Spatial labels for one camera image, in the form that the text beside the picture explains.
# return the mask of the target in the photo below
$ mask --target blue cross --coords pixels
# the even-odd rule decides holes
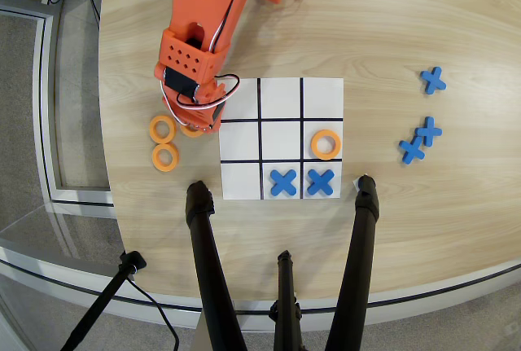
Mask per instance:
[[[409,165],[414,158],[423,160],[425,153],[420,150],[422,144],[422,137],[414,137],[413,142],[400,141],[400,147],[405,150],[403,161]]]
[[[421,77],[427,81],[427,88],[425,88],[425,93],[433,94],[436,89],[445,90],[447,89],[447,84],[445,84],[441,79],[441,68],[434,68],[432,73],[422,72]]]
[[[328,169],[326,172],[322,174],[317,173],[315,169],[311,169],[308,171],[308,175],[311,177],[313,182],[308,187],[308,193],[310,195],[315,195],[320,190],[323,190],[326,195],[331,195],[333,193],[333,188],[329,185],[329,181],[335,176],[331,169]]]
[[[275,181],[274,186],[271,187],[271,195],[277,196],[282,191],[287,192],[290,196],[296,194],[296,188],[294,188],[293,184],[291,184],[293,179],[296,178],[295,170],[290,169],[284,176],[282,176],[274,169],[271,171],[270,176]]]
[[[417,128],[414,132],[416,135],[423,137],[423,144],[425,146],[431,147],[434,142],[434,137],[442,135],[443,130],[434,126],[434,117],[427,116],[425,118],[425,127]]]

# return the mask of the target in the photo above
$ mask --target tic-tac-toe board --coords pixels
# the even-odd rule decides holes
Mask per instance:
[[[343,118],[342,78],[241,79],[219,130],[223,198],[339,198],[342,149],[336,158],[320,160],[311,140],[323,129],[342,138]],[[327,138],[318,142],[319,151],[331,146]]]

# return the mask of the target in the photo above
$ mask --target orange foam ring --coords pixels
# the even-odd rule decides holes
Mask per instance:
[[[165,164],[160,160],[160,151],[165,150],[172,156],[172,162]],[[152,152],[152,163],[161,172],[170,172],[179,162],[179,151],[172,143],[160,143],[154,148]]]
[[[333,150],[331,150],[329,153],[322,153],[318,150],[318,141],[324,137],[333,138],[333,141],[335,142]],[[313,150],[315,156],[317,156],[320,160],[331,160],[335,158],[340,153],[341,147],[342,140],[337,133],[331,131],[330,129],[321,129],[313,136],[313,139],[311,140],[311,150]]]
[[[157,125],[161,121],[166,123],[167,126],[169,127],[169,133],[166,134],[166,136],[164,136],[164,137],[161,137],[159,135],[159,133],[157,132]],[[177,132],[176,123],[173,120],[173,118],[170,116],[159,115],[159,116],[156,116],[154,119],[152,119],[152,121],[150,122],[150,136],[155,143],[170,142],[173,139],[173,137],[176,136],[176,132]]]
[[[187,137],[197,138],[197,137],[200,137],[201,135],[203,135],[203,131],[198,130],[198,129],[191,129],[187,125],[181,125],[180,127],[181,127],[181,132],[184,135],[186,135]]]

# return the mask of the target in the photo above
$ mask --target tripod leg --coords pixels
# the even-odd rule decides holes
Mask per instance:
[[[112,278],[109,284],[104,288],[103,292],[90,306],[87,313],[83,316],[80,322],[72,330],[67,342],[62,348],[62,351],[71,351],[75,349],[85,339],[90,328],[94,325],[99,315],[103,312],[105,307],[120,289],[121,284],[127,279],[130,274],[135,274],[141,268],[145,268],[147,263],[144,261],[139,252],[133,251],[128,254],[123,254],[120,257],[122,264],[120,270]]]
[[[269,316],[275,321],[274,351],[304,350],[300,333],[300,307],[293,288],[293,261],[288,251],[278,255],[278,300]]]
[[[366,320],[371,267],[373,265],[374,229],[379,218],[376,185],[369,176],[358,182],[360,191],[355,201],[357,212],[352,228],[348,261],[340,288],[339,300],[327,339],[326,351],[360,349]]]
[[[213,239],[210,215],[214,213],[212,194],[204,183],[199,181],[189,186],[186,223],[190,228],[195,270],[212,349],[246,351]]]

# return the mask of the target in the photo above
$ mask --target orange robotic arm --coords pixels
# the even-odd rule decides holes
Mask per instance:
[[[218,76],[247,0],[173,0],[170,26],[163,31],[160,80],[164,103],[181,125],[211,133],[219,130],[225,101],[239,77]],[[231,90],[216,78],[234,77]]]

